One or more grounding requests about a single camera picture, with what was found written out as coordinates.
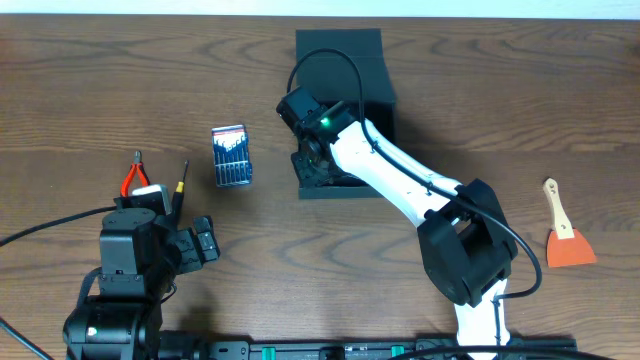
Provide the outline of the blue drill bit case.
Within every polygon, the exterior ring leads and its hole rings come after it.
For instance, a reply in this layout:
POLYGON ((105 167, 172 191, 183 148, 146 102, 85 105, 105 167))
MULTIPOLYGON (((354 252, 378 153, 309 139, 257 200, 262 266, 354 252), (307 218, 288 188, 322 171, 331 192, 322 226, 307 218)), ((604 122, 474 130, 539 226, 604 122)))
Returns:
POLYGON ((211 129, 217 187, 235 187, 252 182, 249 136, 242 124, 211 129))

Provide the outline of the orange scraper wooden handle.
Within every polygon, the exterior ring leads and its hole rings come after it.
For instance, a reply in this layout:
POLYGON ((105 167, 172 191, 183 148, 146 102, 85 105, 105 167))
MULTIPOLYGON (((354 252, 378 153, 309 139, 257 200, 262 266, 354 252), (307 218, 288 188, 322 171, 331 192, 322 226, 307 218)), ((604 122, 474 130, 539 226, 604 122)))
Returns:
POLYGON ((543 191, 552 216, 552 227, 546 245, 548 266, 560 268, 595 264, 595 252, 586 238, 573 227, 563 208, 557 181, 547 178, 543 183, 543 191))

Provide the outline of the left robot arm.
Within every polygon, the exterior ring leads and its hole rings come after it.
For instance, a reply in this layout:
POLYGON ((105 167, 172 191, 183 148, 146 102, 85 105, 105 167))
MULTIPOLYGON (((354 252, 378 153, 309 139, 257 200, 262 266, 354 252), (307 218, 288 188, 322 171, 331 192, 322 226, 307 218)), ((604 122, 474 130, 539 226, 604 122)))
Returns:
POLYGON ((101 265, 87 274, 63 339, 69 359, 206 359, 207 342, 162 330, 162 305, 179 275, 219 259, 208 216, 179 228, 184 187, 138 188, 102 220, 101 265))

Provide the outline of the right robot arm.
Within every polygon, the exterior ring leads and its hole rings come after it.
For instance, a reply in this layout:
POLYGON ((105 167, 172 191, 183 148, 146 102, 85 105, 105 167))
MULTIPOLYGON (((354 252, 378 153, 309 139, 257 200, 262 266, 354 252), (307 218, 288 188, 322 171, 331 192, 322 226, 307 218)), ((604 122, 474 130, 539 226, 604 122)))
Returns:
POLYGON ((454 305, 458 344, 507 345, 501 297, 518 250, 494 191, 423 166, 344 102, 328 108, 297 88, 276 111, 310 165, 362 180, 415 226, 425 272, 454 305))

